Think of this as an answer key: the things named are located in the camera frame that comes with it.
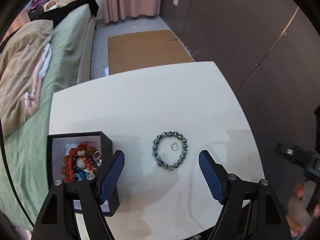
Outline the person's right hand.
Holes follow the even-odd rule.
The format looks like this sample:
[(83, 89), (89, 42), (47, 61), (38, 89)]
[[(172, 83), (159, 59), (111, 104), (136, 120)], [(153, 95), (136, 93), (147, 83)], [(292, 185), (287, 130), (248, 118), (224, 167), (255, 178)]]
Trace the person's right hand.
[(297, 184), (293, 189), (294, 196), (288, 201), (286, 215), (292, 238), (301, 236), (311, 224), (311, 220), (319, 218), (319, 203), (312, 211), (306, 209), (315, 189), (316, 184), (309, 180)]

